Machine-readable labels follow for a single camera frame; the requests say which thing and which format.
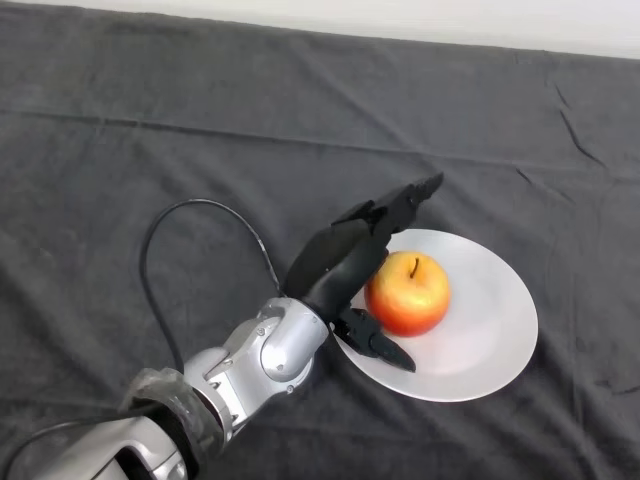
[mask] red apple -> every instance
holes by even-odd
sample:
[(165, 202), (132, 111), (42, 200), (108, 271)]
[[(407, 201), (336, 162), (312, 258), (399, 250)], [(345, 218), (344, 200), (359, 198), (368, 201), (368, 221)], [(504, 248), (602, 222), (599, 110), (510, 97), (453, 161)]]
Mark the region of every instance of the red apple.
[(395, 335), (413, 336), (435, 327), (447, 313), (451, 290), (446, 272), (418, 252), (387, 257), (365, 287), (367, 308)]

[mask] white wall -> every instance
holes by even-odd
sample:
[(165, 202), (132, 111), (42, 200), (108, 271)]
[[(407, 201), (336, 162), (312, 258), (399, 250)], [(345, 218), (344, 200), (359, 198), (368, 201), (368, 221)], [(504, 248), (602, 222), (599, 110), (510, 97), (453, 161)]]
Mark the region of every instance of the white wall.
[(152, 11), (349, 35), (640, 58), (640, 0), (41, 0), (40, 3)]

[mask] silver robotic arm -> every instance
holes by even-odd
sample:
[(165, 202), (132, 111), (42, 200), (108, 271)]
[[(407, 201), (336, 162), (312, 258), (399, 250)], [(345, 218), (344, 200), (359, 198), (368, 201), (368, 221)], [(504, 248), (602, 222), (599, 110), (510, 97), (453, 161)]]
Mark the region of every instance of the silver robotic arm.
[[(189, 360), (184, 376), (173, 370), (143, 373), (134, 382), (132, 398), (164, 404), (183, 420), (196, 437), (194, 443), (200, 443), (188, 448), (202, 450), (203, 459), (211, 458), (268, 400), (292, 393), (305, 381), (313, 355), (328, 334), (327, 326), (304, 304), (274, 298), (256, 318), (239, 325), (223, 347)], [(36, 478), (191, 479), (177, 443), (179, 439), (147, 417), (109, 422), (94, 427)]]
[[(318, 232), (294, 261), (283, 296), (269, 300), (255, 318), (240, 324), (222, 347), (194, 356), (184, 374), (172, 369), (141, 372), (123, 408), (157, 409), (94, 427), (36, 478), (197, 478), (263, 405), (306, 380), (330, 330), (362, 355), (415, 371), (411, 357), (380, 331), (376, 319), (352, 309), (351, 299), (384, 262), (391, 235), (411, 225), (420, 203), (435, 193), (442, 179), (436, 175), (365, 202)], [(182, 204), (159, 215), (150, 232)], [(158, 315), (157, 304), (150, 303)]]

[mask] white plate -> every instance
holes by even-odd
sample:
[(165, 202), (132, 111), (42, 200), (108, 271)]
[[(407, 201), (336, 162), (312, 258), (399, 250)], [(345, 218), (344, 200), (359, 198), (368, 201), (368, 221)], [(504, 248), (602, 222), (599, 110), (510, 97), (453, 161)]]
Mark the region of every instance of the white plate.
[[(527, 287), (504, 260), (471, 240), (434, 230), (405, 230), (388, 249), (433, 257), (449, 277), (451, 303), (440, 324), (423, 335), (387, 334), (411, 355), (415, 373), (358, 355), (338, 339), (360, 370), (391, 390), (437, 402), (482, 397), (518, 376), (533, 354), (538, 316)], [(362, 291), (352, 305), (366, 308)]]

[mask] robotic hand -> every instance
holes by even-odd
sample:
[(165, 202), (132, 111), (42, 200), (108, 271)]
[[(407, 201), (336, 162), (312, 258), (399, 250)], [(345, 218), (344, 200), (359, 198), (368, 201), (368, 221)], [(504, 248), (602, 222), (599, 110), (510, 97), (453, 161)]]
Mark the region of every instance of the robotic hand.
[(282, 297), (268, 300), (222, 347), (189, 360), (184, 375), (141, 372), (123, 408), (145, 405), (145, 415), (94, 427), (37, 478), (195, 479), (269, 399), (305, 381), (332, 328), (358, 353), (415, 371), (351, 299), (384, 262), (391, 235), (413, 223), (442, 180), (439, 174), (369, 200), (318, 232), (289, 270)]

